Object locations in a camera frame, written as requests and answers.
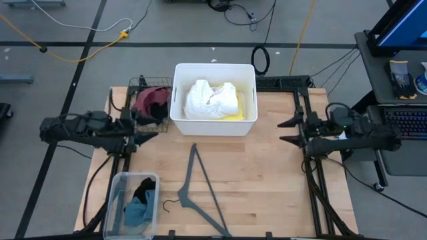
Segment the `white cloth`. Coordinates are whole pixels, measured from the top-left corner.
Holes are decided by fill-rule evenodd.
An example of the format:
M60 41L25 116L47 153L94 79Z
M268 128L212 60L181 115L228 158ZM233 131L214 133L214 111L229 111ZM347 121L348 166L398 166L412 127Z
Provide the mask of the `white cloth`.
M239 112L236 88L224 83L212 89L206 80L197 80L187 95L184 112L190 120L214 120L236 114Z

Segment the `wooden table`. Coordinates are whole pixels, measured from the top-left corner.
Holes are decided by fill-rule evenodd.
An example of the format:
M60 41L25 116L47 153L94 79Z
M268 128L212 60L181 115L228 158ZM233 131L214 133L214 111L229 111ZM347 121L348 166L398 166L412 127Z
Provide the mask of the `wooden table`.
M113 100L119 107L125 103L126 90L126 87L113 88ZM293 96L291 93L257 95L258 120L245 137L184 136L171 122L167 133L144 143L132 155L130 171L151 171L160 176L157 235L167 235L172 229L176 230L176 235L219 235L193 209L184 209L179 203L170 202L167 203L170 213L162 209L166 199L177 199L176 192L185 179L191 145L197 143L233 236L261 237L271 231L274 237L315 237L306 176L300 168L302 151L279 140L279 136L297 135L298 130L276 127L293 116ZM310 102L312 110L325 117L324 109L328 103L325 90L310 89ZM119 113L113 111L112 116L119 117ZM332 153L330 157L341 161L339 153ZM104 150L94 151L87 182L106 158ZM87 205L88 220L105 201L111 163L97 174L92 183ZM358 232L344 170L329 161L324 161L323 166L330 203L348 227ZM197 161L194 162L189 190L190 199L220 223ZM324 210L320 203L318 205L322 229L326 233ZM82 209L83 198L76 230L83 227Z

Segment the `monitor screen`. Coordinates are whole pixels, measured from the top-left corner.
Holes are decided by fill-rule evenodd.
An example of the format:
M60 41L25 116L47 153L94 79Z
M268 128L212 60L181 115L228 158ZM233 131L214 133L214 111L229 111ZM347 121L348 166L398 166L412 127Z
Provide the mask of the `monitor screen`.
M381 47L427 47L427 0L417 0L401 18L382 34Z

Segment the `gray floor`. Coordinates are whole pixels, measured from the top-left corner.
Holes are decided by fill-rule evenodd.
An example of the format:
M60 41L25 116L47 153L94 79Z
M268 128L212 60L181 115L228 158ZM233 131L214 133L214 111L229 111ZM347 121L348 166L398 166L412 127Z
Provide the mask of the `gray floor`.
M91 25L101 0L67 1L66 8L48 8L54 17L65 23ZM259 18L268 11L272 0L239 1ZM310 0L278 1L269 42L296 43L310 7ZM108 0L99 27L107 27L122 17L138 19L147 0ZM372 28L385 13L385 0L322 0L316 3L308 25L304 43L354 43L353 34ZM86 30L68 29L52 23L38 10L9 9L0 5L18 28L37 41L85 41ZM235 21L247 18L239 9L230 12ZM204 4L165 4L153 0L147 18L125 41L134 43L179 42L232 42L247 43L264 40L268 22L259 24L258 30L228 24L221 13ZM94 41L112 41L122 23L114 30L97 33ZM23 41L0 21L0 41ZM50 47L68 58L78 59L82 47ZM272 65L268 75L287 75L295 49L268 49ZM127 85L139 74L173 77L178 63L249 63L251 48L216 47L112 47L85 64L75 92L71 113L103 109L107 90L111 85ZM301 49L294 66L294 74L312 74L333 62L348 49ZM28 73L35 77L32 85L2 85L0 102L13 105L14 118L8 122L0 138L2 162L0 167L0 239L12 238L27 204L35 178L45 156L47 144L39 139L39 124L44 117L59 114L77 64L64 63L40 54L34 47L0 47L1 73ZM325 84L330 91L339 76ZM315 77L320 86L334 69ZM370 84L361 59L348 70L330 101L353 105L369 92ZM90 155L90 147L64 143ZM348 163L361 180L376 182L374 165L360 162L372 159L371 152L356 152ZM73 231L77 210L89 161L66 149L57 149L45 184L35 208L26 237L64 234ZM427 178L391 177L385 193L427 212ZM362 234L385 239L423 239L427 236L425 219L397 206L395 203L348 179L356 220Z

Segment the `small box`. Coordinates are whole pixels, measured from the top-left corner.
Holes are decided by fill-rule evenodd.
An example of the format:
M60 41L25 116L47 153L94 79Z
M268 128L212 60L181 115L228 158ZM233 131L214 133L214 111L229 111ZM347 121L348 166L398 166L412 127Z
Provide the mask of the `small box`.
M135 190L147 178L155 181L152 221L135 227L124 225L125 207L133 199ZM133 239L151 240L157 231L157 202L159 200L160 178L155 173L118 173L113 178L109 193L107 215L103 228L105 240Z
M210 86L233 83L242 97L243 121L189 120L183 107L191 86L205 79ZM245 136L258 118L255 71L248 64L181 63L175 68L171 119L183 135Z

